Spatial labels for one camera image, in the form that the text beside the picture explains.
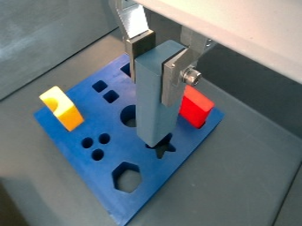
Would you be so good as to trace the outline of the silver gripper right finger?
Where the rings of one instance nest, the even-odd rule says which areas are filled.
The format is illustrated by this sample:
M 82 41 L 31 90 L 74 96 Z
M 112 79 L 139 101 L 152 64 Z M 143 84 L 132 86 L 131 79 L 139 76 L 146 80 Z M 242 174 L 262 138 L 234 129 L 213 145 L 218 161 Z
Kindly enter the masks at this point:
M 163 62 L 162 103 L 171 107 L 182 97 L 185 86 L 197 85 L 202 75 L 197 70 L 198 59 L 217 42 L 186 26 L 182 26 L 183 48 Z

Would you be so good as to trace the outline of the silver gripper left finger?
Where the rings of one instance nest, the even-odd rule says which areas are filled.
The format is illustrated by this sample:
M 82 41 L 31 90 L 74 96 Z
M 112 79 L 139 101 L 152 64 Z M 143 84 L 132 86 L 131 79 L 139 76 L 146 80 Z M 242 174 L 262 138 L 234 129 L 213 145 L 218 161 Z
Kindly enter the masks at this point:
M 136 80 L 135 59 L 156 46 L 156 33 L 148 28 L 144 7 L 134 0 L 108 0 L 123 34 L 130 57 L 130 75 Z

